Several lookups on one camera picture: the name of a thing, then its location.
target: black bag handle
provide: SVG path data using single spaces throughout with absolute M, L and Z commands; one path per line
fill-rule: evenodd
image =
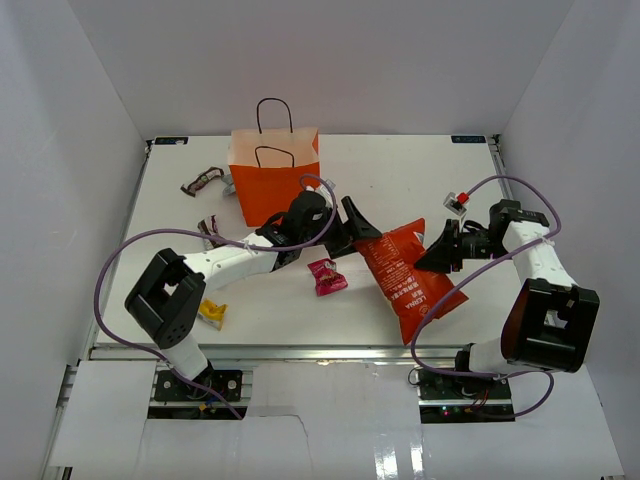
M 258 105 L 256 105 L 256 121 L 258 122 L 258 132 L 260 132 L 260 134 L 262 134 L 262 125 L 260 125 L 260 105 L 262 105 L 267 100 L 273 100 L 273 101 L 276 101 L 276 102 L 281 102 L 285 107 L 287 107 L 287 113 L 289 114 L 289 131 L 291 133 L 293 133 L 293 120 L 291 120 L 291 109 L 289 108 L 289 105 L 287 105 L 287 102 L 285 102 L 281 98 L 275 98 L 275 97 L 263 98 L 262 100 L 260 100 L 258 102 Z
M 260 150 L 261 148 L 268 148 L 270 150 L 277 150 L 278 152 L 282 152 L 282 153 L 286 153 L 287 155 L 290 155 L 291 156 L 291 168 L 296 166 L 296 159 L 293 156 L 293 153 L 287 152 L 286 150 L 282 150 L 280 148 L 269 147 L 268 145 L 260 145 L 260 146 L 256 147 L 256 149 L 255 149 L 256 163 L 258 164 L 258 167 L 262 168 L 262 165 L 260 164 L 260 159 L 258 158 L 258 150 Z

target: white wall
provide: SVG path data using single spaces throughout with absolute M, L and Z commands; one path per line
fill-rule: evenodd
M 549 195 L 565 223 L 562 261 L 600 295 L 588 367 L 631 479 L 640 479 L 639 46 L 640 2 L 576 0 L 504 132 L 509 173 Z
M 502 131 L 572 0 L 70 0 L 143 137 Z M 265 109 L 265 123 L 283 112 Z
M 0 1 L 0 476 L 36 478 L 140 135 L 65 0 Z

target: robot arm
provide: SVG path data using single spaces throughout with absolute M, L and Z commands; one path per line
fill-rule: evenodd
M 213 368 L 191 335 L 203 296 L 242 278 L 269 273 L 297 260 L 301 250 L 295 246 L 315 238 L 331 218 L 332 207 L 322 189 L 300 192 L 287 212 L 272 216 L 243 240 L 246 249 L 222 246 L 180 256 L 167 248 L 151 260 L 127 296 L 125 308 L 188 380 L 215 387 L 211 385 Z M 323 245 L 331 258 L 355 252 L 353 243 L 357 240 L 382 236 L 349 197 L 342 199 L 342 205 L 347 221 L 343 223 L 336 212 L 329 228 L 315 243 Z M 285 251 L 251 248 L 256 246 L 285 247 Z
M 490 209 L 489 228 L 457 220 L 416 262 L 417 268 L 450 273 L 464 259 L 497 258 L 549 233 L 539 212 L 520 202 L 501 200 Z M 553 245 L 542 242 L 513 259 L 522 283 L 520 294 L 499 338 L 467 345 L 456 357 L 456 370 L 513 373 L 523 370 L 577 371 L 584 360 L 600 304 L 593 290 L 579 287 L 566 272 Z

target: purple cable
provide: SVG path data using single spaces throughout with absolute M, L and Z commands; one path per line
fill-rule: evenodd
M 534 403 L 533 405 L 531 405 L 529 408 L 525 408 L 524 410 L 520 411 L 520 412 L 516 412 L 516 413 L 511 413 L 511 414 L 491 414 L 491 413 L 483 413 L 483 412 L 476 412 L 476 415 L 480 416 L 480 417 L 485 417 L 485 418 L 493 418 L 493 419 L 497 419 L 497 420 L 508 420 L 508 419 L 516 419 L 518 417 L 522 417 L 523 415 L 526 415 L 527 413 L 531 413 L 534 410 L 537 410 L 538 408 L 540 408 L 542 406 L 542 404 L 544 402 L 546 402 L 549 397 L 551 396 L 551 392 L 553 392 L 553 387 L 556 384 L 556 380 L 555 378 L 553 378 L 553 375 L 551 375 L 551 373 L 549 372 L 534 372 L 534 371 L 527 371 L 527 372 L 516 372 L 516 373 L 512 373 L 510 375 L 507 375 L 505 378 L 513 378 L 513 377 L 519 377 L 520 375 L 525 375 L 527 373 L 544 373 L 547 377 L 549 377 L 549 386 L 547 387 L 547 391 L 544 392 L 544 395 L 542 396 L 542 398 L 540 400 L 538 400 L 536 403 Z
M 302 175 L 300 177 L 300 186 L 305 189 L 305 184 L 304 184 L 304 179 L 305 178 L 310 178 L 313 180 L 316 180 L 318 182 L 320 182 L 328 191 L 329 191 L 329 195 L 331 195 L 331 205 L 332 205 L 332 210 L 331 210 L 331 214 L 329 216 L 329 220 L 327 221 L 327 224 L 322 228 L 322 230 L 320 230 L 320 233 L 318 233 L 318 235 L 316 235 L 314 238 L 312 238 L 311 240 L 301 243 L 299 245 L 293 245 L 293 246 L 289 246 L 289 247 L 261 247 L 258 245 L 249 245 L 249 248 L 251 250 L 255 250 L 255 251 L 259 251 L 259 252 L 290 252 L 293 250 L 300 250 L 302 248 L 306 248 L 306 247 L 310 247 L 313 246 L 318 240 L 320 240 L 320 238 L 322 238 L 322 236 L 327 232 L 327 230 L 329 230 L 329 227 L 331 226 L 331 224 L 333 223 L 333 220 L 336 218 L 337 215 L 337 211 L 338 211 L 338 201 L 336 199 L 335 194 L 333 193 L 332 188 L 329 186 L 328 183 L 326 183 L 323 179 L 321 179 L 320 177 L 310 174 L 310 173 L 305 173 L 304 175 Z M 238 242 L 235 240 L 227 240 L 226 238 L 220 237 L 219 235 L 204 235 L 202 233 L 199 232 L 192 232 L 191 230 L 182 230 L 179 228 L 158 228 L 155 230 L 149 230 L 146 232 L 142 232 L 139 233 L 138 235 L 134 235 L 133 237 L 129 238 L 128 240 L 124 241 L 118 248 L 116 248 L 111 255 L 109 255 L 109 257 L 107 258 L 107 260 L 104 262 L 104 265 L 102 266 L 102 269 L 100 270 L 100 273 L 98 274 L 98 279 L 96 281 L 96 288 L 93 292 L 93 314 L 96 317 L 96 323 L 98 324 L 98 327 L 100 327 L 100 330 L 102 330 L 105 335 L 107 335 L 109 338 L 111 338 L 112 340 L 115 340 L 116 342 L 126 346 L 126 347 L 130 347 L 130 348 L 135 348 L 137 350 L 142 350 L 143 352 L 147 352 L 150 353 L 151 355 L 154 355 L 155 357 L 157 357 L 159 360 L 163 361 L 163 362 L 167 362 L 168 360 L 167 358 L 160 352 L 158 352 L 157 350 L 154 350 L 153 348 L 147 347 L 145 345 L 141 345 L 139 343 L 135 343 L 135 342 L 130 342 L 128 340 L 125 340 L 124 338 L 116 335 L 115 333 L 113 333 L 111 330 L 109 330 L 109 327 L 107 327 L 104 323 L 104 320 L 102 319 L 102 314 L 100 313 L 100 292 L 102 290 L 102 284 L 104 283 L 104 279 L 107 276 L 107 272 L 109 271 L 109 267 L 111 267 L 111 264 L 115 261 L 116 258 L 118 258 L 118 256 L 122 253 L 122 251 L 127 248 L 129 245 L 131 245 L 134 242 L 137 242 L 138 240 L 141 240 L 145 237 L 150 237 L 152 235 L 159 235 L 159 234 L 163 234 L 163 233 L 175 233 L 178 235 L 187 235 L 190 237 L 197 237 L 197 238 L 203 238 L 203 239 L 207 239 L 207 240 L 213 240 L 217 243 L 222 243 L 225 245 L 231 245 L 234 247 L 239 247 L 239 248 L 247 248 L 247 245 L 245 245 L 243 242 Z M 213 390 L 212 388 L 209 387 L 205 387 L 204 385 L 200 385 L 192 380 L 187 379 L 186 377 L 184 377 L 180 372 L 178 372 L 175 368 L 171 368 L 170 369 L 171 373 L 173 373 L 177 378 L 179 378 L 181 381 L 183 381 L 184 383 L 186 383 L 187 385 L 191 385 L 194 388 L 203 390 L 211 395 L 213 395 L 214 397 L 216 397 L 218 400 L 220 400 L 228 409 L 231 413 L 233 413 L 233 415 L 236 416 L 236 418 L 238 418 L 238 420 L 242 420 L 242 416 L 238 413 L 238 411 L 233 408 L 231 406 L 231 404 L 229 402 L 227 402 L 224 397 L 222 395 L 220 395 L 218 392 L 216 392 L 215 390 Z
M 500 258 L 496 258 L 495 260 L 493 260 L 493 261 L 487 263 L 486 265 L 484 265 L 482 268 L 480 268 L 477 271 L 473 272 L 467 278 L 462 280 L 458 285 L 453 287 L 444 297 L 442 297 L 433 306 L 433 308 L 431 310 L 429 310 L 429 312 L 427 312 L 427 314 L 424 316 L 424 318 L 422 319 L 422 321 L 418 325 L 418 328 L 416 329 L 415 333 L 413 334 L 413 338 L 411 339 L 411 356 L 413 357 L 413 359 L 415 360 L 415 362 L 418 365 L 420 365 L 423 369 L 425 369 L 425 370 L 427 370 L 429 372 L 440 374 L 440 375 L 449 375 L 449 376 L 452 376 L 452 377 L 495 378 L 496 376 L 498 376 L 495 373 L 455 372 L 453 370 L 447 370 L 447 369 L 444 369 L 444 368 L 436 368 L 436 367 L 432 367 L 430 365 L 427 365 L 422 360 L 420 360 L 420 358 L 418 358 L 418 355 L 416 353 L 416 343 L 418 341 L 418 337 L 420 336 L 420 333 L 422 332 L 422 329 L 427 324 L 429 324 L 429 322 L 431 322 L 431 320 L 433 320 L 435 314 L 438 312 L 438 310 L 440 308 L 442 308 L 442 306 L 447 302 L 447 300 L 449 300 L 449 298 L 451 298 L 453 295 L 455 295 L 456 292 L 458 292 L 464 286 L 466 286 L 471 281 L 473 281 L 476 278 L 478 278 L 480 275 L 482 275 L 484 272 L 486 272 L 490 268 L 493 268 L 496 265 L 498 265 L 499 263 L 502 263 L 502 262 L 504 262 L 506 260 L 512 259 L 513 257 L 518 255 L 519 253 L 522 253 L 525 250 L 544 242 L 546 239 L 554 237 L 555 235 L 560 233 L 560 230 L 562 230 L 562 221 L 560 220 L 560 216 L 558 215 L 558 212 L 556 211 L 556 209 L 553 207 L 553 205 L 551 205 L 551 202 L 549 202 L 549 200 L 547 200 L 547 198 L 536 187 L 531 185 L 526 180 L 522 180 L 521 178 L 512 177 L 510 175 L 492 175 L 490 177 L 485 178 L 484 180 L 479 182 L 477 185 L 473 186 L 467 192 L 467 195 L 471 196 L 471 194 L 473 194 L 476 190 L 478 190 L 480 187 L 482 187 L 486 183 L 488 183 L 488 182 L 490 182 L 492 180 L 497 180 L 497 179 L 501 179 L 501 178 L 506 179 L 506 180 L 511 180 L 511 181 L 516 182 L 516 183 L 520 183 L 520 184 L 524 185 L 525 187 L 527 187 L 529 190 L 531 190 L 533 193 L 535 193 L 536 196 L 540 200 L 542 200 L 542 202 L 545 204 L 545 206 L 549 209 L 549 211 L 551 212 L 551 215 L 553 215 L 553 218 L 554 218 L 555 223 L 556 223 L 556 227 L 552 231 L 550 231 L 548 234 L 546 234 L 544 236 L 544 238 L 537 238 L 535 240 L 532 240 L 531 242 L 529 242 L 529 243 L 527 243 L 525 245 L 522 245 L 521 247 L 516 248 L 512 252 L 509 252 L 509 253 L 507 253 L 506 255 L 503 255 Z M 513 378 L 513 377 L 518 377 L 520 375 L 525 375 L 527 373 L 534 373 L 534 372 L 535 371 L 533 371 L 533 372 L 532 371 L 515 372 L 515 373 L 509 374 L 509 375 L 507 375 L 507 376 L 505 376 L 503 378 Z M 523 410 L 522 412 L 518 412 L 518 413 L 516 413 L 514 415 L 496 415 L 495 417 L 496 418 L 517 418 L 517 417 L 520 417 L 522 415 L 526 415 L 527 413 L 530 413 L 530 412 L 534 411 L 535 409 L 539 408 L 544 402 L 546 402 L 547 399 L 549 398 L 549 396 L 551 395 L 551 392 L 552 392 L 553 387 L 555 385 L 555 381 L 553 379 L 553 376 L 550 373 L 548 373 L 548 372 L 542 372 L 542 373 L 545 373 L 545 374 L 547 374 L 549 376 L 549 388 L 547 389 L 547 392 L 544 394 L 542 399 L 540 399 L 532 407 L 530 407 L 530 408 L 528 408 L 526 410 Z

